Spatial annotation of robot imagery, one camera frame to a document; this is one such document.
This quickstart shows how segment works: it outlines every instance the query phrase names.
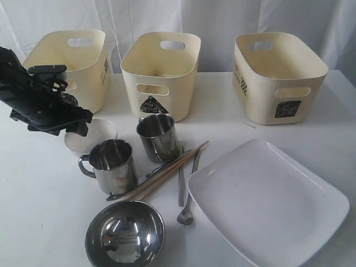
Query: mug handle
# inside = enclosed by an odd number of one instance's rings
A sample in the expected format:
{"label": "mug handle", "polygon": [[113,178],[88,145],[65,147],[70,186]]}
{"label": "mug handle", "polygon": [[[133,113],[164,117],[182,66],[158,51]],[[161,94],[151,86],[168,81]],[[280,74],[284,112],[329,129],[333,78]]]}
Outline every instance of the mug handle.
{"label": "mug handle", "polygon": [[89,160],[89,155],[82,155],[80,156],[79,160],[78,160],[78,166],[79,169],[82,171],[83,174],[85,174],[86,176],[92,177],[94,179],[96,179],[95,177],[95,173],[92,171],[88,171],[84,165],[83,165],[83,161],[88,161]]}

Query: white curtain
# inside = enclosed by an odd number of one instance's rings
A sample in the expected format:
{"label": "white curtain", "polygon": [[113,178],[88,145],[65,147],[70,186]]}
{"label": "white curtain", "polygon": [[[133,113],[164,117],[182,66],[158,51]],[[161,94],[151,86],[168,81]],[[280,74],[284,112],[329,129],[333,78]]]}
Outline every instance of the white curtain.
{"label": "white curtain", "polygon": [[283,31],[301,38],[356,85],[356,0],[0,0],[0,46],[23,61],[47,33],[107,34],[111,68],[143,33],[178,31],[202,40],[199,71],[231,71],[234,39]]}

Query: small white bowl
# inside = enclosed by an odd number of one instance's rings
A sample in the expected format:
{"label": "small white bowl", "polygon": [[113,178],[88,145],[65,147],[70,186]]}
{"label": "small white bowl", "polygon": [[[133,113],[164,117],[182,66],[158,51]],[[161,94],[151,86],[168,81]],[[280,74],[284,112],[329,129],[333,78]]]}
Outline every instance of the small white bowl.
{"label": "small white bowl", "polygon": [[88,154],[97,144],[117,138],[117,127],[108,120],[94,118],[91,123],[87,123],[88,134],[83,137],[73,132],[65,134],[66,147],[77,157]]}

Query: white square plate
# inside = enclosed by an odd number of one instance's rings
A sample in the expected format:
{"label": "white square plate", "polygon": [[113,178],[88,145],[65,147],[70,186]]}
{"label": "white square plate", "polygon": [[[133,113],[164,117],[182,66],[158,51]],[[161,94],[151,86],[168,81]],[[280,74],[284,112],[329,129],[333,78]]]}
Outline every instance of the white square plate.
{"label": "white square plate", "polygon": [[349,211],[339,190],[264,140],[252,139],[190,176],[198,207],[259,267],[296,267]]}

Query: stainless steel mug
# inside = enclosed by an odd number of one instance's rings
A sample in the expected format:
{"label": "stainless steel mug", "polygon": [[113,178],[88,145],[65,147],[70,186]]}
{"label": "stainless steel mug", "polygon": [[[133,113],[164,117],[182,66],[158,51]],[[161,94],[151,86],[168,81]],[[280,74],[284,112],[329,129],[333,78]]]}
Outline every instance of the stainless steel mug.
{"label": "stainless steel mug", "polygon": [[136,132],[150,160],[162,163],[179,155],[179,142],[172,116],[164,113],[149,115],[140,120]]}
{"label": "stainless steel mug", "polygon": [[[85,169],[83,161],[88,161],[94,172]],[[125,140],[110,139],[96,145],[79,158],[78,165],[83,174],[96,178],[107,194],[124,194],[137,183],[132,147]]]}

